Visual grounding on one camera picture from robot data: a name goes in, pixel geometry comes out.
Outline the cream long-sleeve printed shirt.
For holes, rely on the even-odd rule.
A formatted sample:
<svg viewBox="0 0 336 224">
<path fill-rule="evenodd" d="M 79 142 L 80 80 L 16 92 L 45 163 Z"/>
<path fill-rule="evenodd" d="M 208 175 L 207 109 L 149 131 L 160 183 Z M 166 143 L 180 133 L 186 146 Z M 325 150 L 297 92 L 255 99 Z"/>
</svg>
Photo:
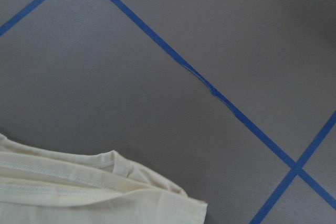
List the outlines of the cream long-sleeve printed shirt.
<svg viewBox="0 0 336 224">
<path fill-rule="evenodd" d="M 1 223 L 204 223 L 207 203 L 116 151 L 78 155 L 1 136 Z"/>
</svg>

